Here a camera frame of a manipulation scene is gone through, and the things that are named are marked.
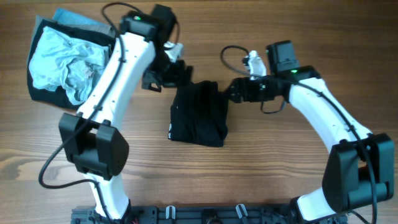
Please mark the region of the black t-shirt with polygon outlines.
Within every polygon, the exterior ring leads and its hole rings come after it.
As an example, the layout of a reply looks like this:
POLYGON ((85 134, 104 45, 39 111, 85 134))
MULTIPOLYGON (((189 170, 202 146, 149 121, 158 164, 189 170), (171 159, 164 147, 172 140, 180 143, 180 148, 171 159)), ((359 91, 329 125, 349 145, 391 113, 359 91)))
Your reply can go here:
POLYGON ((218 83, 202 81, 177 88, 170 107, 168 139, 222 147, 228 135, 228 100, 218 83))

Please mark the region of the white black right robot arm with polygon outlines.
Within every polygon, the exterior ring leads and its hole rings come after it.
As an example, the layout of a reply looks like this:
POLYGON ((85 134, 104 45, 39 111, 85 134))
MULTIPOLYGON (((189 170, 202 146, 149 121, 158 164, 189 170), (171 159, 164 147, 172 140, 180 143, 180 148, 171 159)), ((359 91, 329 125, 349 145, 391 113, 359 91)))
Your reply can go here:
POLYGON ((235 78, 225 94, 235 103, 283 97, 303 114, 326 146, 322 185, 291 201, 290 223, 315 223, 367 205, 376 223, 377 204, 394 195, 394 143, 387 134, 374 134, 357 122, 311 65, 277 68, 259 78, 235 78))

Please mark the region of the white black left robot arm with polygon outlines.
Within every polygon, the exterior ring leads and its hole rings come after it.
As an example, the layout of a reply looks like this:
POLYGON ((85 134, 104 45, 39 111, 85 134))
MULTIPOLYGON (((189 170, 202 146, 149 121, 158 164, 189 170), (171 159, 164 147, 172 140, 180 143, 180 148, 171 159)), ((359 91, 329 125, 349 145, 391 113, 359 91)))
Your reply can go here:
POLYGON ((177 28, 171 8, 157 5, 151 13, 125 15, 116 45, 98 84, 76 114, 59 122, 62 150, 95 196, 94 207, 72 211, 72 223, 131 223, 131 203, 121 172, 129 144, 121 123, 137 84, 161 91, 189 84, 192 70, 181 58, 182 45, 171 44, 177 28))

